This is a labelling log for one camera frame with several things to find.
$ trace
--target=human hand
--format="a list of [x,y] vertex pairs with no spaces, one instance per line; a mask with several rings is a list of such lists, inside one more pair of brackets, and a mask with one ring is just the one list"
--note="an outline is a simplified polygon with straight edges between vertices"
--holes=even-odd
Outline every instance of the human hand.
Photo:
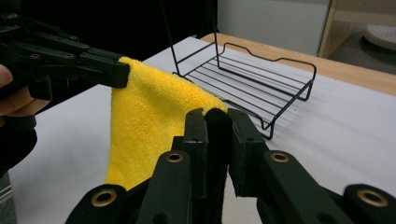
[[[0,88],[11,81],[11,72],[0,64]],[[23,87],[7,98],[0,100],[0,128],[6,124],[3,116],[24,117],[34,115],[48,103],[49,101],[32,98],[29,88],[27,86]]]

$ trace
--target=gray floor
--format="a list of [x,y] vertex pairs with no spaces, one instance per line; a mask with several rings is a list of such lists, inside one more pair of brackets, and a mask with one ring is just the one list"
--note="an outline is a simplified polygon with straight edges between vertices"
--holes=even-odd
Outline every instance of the gray floor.
[[[364,27],[358,28],[354,34],[329,59],[383,71],[396,75],[396,51],[381,49],[362,37]],[[1,224],[15,224],[14,202],[12,197],[7,200],[9,190],[8,175],[0,179],[0,222]]]

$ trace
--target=metal rack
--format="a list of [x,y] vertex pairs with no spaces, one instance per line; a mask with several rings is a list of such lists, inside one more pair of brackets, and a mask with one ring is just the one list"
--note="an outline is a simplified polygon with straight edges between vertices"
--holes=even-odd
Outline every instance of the metal rack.
[[[259,57],[249,49],[233,43],[225,43],[222,52],[219,52],[216,33],[214,36],[215,42],[175,61],[177,72],[174,74],[216,95],[227,106],[248,113],[262,136],[272,139],[277,119],[294,101],[308,100],[317,68],[312,63],[289,58],[270,60]],[[180,63],[212,45],[215,46],[216,53],[210,60],[186,74],[178,72]],[[230,47],[244,50],[246,57],[235,58],[228,53],[232,51]],[[303,67],[304,71],[290,73],[290,65],[285,63],[295,63],[298,70]]]

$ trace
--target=yellow cloth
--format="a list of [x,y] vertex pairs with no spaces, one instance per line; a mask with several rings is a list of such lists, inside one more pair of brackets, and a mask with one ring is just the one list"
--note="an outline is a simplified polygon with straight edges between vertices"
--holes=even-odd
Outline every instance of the yellow cloth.
[[188,80],[128,57],[128,85],[113,89],[107,184],[131,189],[152,176],[158,157],[184,135],[187,112],[202,108],[227,111],[214,95]]

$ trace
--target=dish rack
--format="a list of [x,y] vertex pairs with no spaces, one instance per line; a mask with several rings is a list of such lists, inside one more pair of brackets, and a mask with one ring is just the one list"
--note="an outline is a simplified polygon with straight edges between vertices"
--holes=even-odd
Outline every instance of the dish rack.
[[[220,52],[214,21],[215,41],[177,60],[164,11],[163,16],[176,66],[174,74],[219,97],[228,107],[247,113],[265,139],[273,138],[276,121],[296,100],[309,99],[317,73],[314,64],[290,58],[263,58],[234,43],[225,43]],[[180,74],[180,63],[213,46],[215,53],[212,58],[190,72]],[[244,51],[240,54],[244,56],[233,54],[231,48]],[[298,69],[291,72],[291,66]]]

